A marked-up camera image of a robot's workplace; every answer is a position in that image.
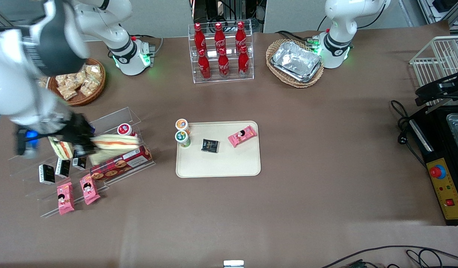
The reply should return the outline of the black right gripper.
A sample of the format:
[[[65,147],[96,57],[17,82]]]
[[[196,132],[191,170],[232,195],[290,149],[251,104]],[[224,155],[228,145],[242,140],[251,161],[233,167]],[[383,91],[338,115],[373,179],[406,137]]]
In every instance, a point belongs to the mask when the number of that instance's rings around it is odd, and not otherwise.
[[[70,119],[64,122],[61,136],[64,142],[72,144],[74,157],[86,157],[99,150],[93,143],[96,136],[84,114],[73,112]]]

